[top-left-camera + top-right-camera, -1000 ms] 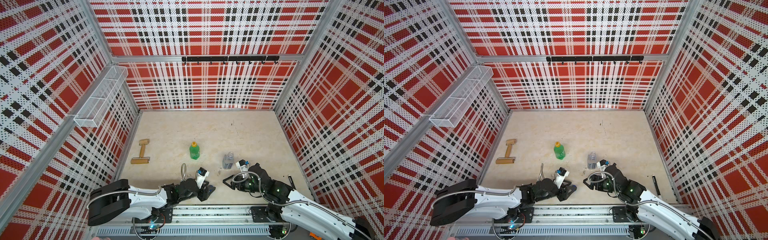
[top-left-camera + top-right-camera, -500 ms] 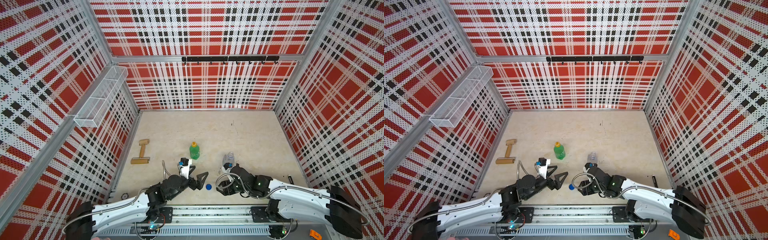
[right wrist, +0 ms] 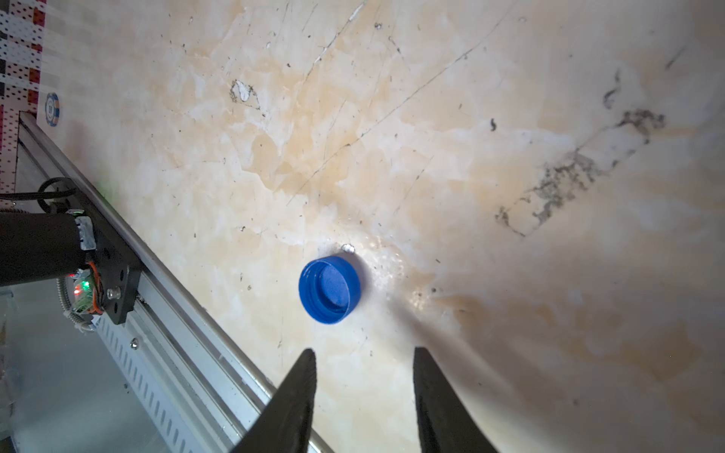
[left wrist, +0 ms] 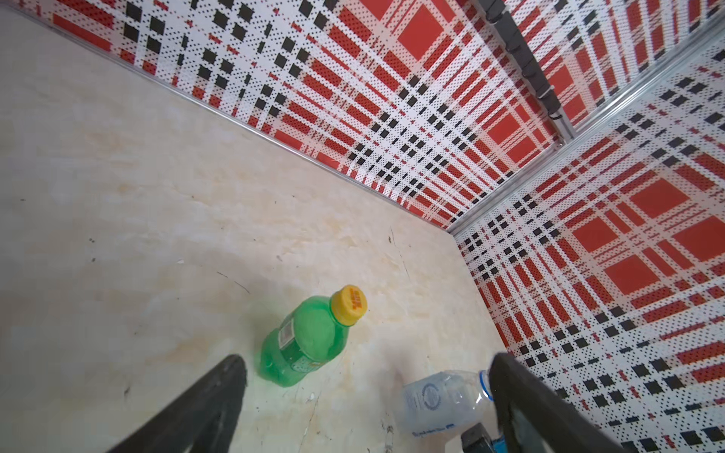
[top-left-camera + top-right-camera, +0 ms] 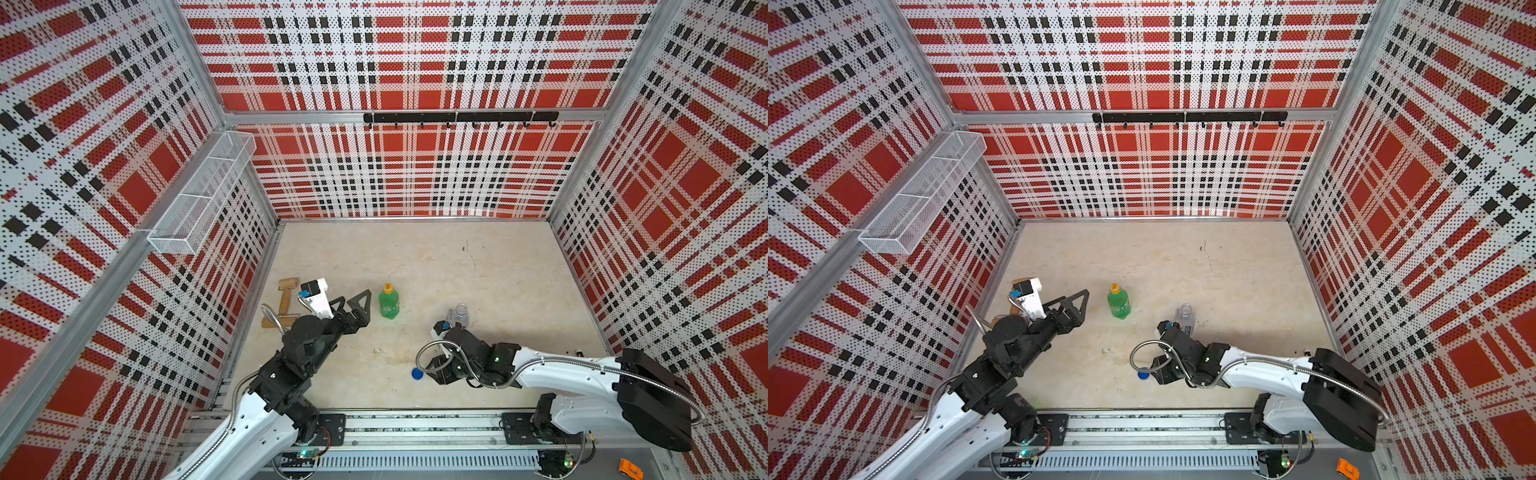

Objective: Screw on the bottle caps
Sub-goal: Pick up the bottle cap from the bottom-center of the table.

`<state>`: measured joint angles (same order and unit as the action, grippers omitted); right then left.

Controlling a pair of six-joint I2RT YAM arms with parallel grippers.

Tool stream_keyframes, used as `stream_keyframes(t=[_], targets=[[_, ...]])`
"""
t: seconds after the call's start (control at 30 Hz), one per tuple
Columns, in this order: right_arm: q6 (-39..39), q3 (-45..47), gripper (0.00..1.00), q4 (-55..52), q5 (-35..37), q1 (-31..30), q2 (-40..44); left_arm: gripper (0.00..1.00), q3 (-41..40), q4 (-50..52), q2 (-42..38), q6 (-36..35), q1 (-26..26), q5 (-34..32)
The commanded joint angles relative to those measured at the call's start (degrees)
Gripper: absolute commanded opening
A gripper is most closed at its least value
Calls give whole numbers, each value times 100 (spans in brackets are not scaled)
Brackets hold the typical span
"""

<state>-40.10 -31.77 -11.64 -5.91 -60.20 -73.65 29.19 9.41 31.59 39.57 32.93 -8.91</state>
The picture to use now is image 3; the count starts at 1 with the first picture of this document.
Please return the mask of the blue bottle cap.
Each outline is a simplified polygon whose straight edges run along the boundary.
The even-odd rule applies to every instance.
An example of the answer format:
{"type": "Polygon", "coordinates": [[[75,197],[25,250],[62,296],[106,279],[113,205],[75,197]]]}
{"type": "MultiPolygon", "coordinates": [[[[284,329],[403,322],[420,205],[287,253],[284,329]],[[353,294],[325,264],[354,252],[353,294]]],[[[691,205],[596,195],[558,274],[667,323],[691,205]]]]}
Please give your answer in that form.
{"type": "Polygon", "coordinates": [[[362,284],[353,265],[340,256],[312,260],[298,281],[301,304],[318,323],[333,325],[348,317],[362,297],[362,284]]]}

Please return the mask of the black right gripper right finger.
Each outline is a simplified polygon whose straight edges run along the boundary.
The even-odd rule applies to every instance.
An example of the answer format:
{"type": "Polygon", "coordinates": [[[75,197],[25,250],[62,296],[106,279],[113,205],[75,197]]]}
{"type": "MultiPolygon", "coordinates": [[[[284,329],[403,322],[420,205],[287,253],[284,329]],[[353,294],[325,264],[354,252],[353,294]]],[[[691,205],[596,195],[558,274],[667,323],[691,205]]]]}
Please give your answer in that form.
{"type": "Polygon", "coordinates": [[[422,452],[497,452],[425,347],[413,355],[413,390],[422,452]]]}

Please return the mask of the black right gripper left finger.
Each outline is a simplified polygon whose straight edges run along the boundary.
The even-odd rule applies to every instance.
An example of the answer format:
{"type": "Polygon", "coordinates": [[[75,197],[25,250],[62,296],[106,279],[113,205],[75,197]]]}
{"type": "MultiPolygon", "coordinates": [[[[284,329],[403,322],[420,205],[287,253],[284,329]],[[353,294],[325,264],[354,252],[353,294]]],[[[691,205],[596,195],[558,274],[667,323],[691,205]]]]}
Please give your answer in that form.
{"type": "Polygon", "coordinates": [[[316,357],[313,349],[307,348],[252,428],[231,452],[307,452],[313,426],[316,384],[316,357]]]}

